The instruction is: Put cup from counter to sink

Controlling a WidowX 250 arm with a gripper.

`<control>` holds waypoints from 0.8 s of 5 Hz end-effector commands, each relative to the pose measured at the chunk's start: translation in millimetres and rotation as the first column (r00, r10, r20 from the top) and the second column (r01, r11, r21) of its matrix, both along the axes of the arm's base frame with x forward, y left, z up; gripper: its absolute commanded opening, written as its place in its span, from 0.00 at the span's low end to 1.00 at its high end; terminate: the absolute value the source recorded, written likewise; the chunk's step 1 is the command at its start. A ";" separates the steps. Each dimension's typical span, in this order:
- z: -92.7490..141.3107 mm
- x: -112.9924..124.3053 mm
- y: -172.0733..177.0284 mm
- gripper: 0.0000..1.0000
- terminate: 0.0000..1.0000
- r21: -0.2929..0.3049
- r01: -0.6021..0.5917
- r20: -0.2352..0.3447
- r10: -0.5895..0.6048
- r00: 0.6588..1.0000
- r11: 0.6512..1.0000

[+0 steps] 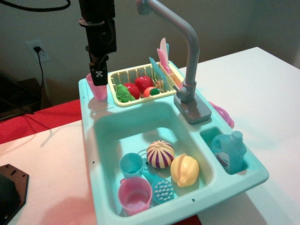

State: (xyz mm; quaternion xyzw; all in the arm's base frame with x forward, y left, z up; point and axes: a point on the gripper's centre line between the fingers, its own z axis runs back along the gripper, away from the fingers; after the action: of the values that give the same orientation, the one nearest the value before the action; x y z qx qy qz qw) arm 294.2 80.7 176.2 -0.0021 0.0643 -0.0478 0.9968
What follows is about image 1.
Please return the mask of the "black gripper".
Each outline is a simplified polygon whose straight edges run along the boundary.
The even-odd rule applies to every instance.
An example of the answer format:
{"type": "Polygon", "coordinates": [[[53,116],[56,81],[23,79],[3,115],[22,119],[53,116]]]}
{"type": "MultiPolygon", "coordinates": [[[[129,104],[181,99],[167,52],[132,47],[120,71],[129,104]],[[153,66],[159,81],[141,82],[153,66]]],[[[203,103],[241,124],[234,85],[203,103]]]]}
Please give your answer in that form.
{"type": "Polygon", "coordinates": [[[114,19],[102,21],[100,24],[86,27],[89,52],[97,62],[90,63],[90,73],[95,86],[108,84],[108,54],[117,51],[114,19]]]}

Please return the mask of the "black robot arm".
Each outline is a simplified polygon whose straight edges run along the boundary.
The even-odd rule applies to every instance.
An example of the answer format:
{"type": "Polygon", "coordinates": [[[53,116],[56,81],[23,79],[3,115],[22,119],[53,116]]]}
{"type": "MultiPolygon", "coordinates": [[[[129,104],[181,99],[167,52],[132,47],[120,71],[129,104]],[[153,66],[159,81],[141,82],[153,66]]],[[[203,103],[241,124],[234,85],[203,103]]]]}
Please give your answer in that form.
{"type": "Polygon", "coordinates": [[[117,51],[115,4],[113,0],[79,1],[82,18],[80,26],[86,30],[90,73],[95,86],[108,84],[108,54],[117,51]]]}

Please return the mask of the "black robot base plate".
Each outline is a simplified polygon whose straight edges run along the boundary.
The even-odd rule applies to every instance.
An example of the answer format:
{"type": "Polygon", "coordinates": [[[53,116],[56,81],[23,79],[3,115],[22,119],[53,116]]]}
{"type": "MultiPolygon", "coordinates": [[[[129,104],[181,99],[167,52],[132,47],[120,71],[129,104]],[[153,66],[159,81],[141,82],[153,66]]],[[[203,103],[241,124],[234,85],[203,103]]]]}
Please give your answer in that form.
{"type": "Polygon", "coordinates": [[[29,175],[6,164],[0,167],[0,223],[7,225],[25,205],[29,175]]]}

